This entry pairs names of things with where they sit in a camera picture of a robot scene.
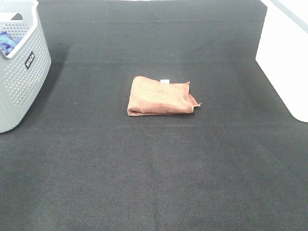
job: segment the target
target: blue cloth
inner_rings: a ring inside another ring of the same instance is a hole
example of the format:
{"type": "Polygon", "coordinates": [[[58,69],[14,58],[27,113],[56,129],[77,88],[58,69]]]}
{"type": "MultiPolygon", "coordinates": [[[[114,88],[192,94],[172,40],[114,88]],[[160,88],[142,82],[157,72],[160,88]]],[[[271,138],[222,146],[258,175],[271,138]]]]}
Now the blue cloth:
{"type": "Polygon", "coordinates": [[[0,49],[5,55],[11,53],[22,38],[13,39],[7,32],[0,33],[0,49]]]}

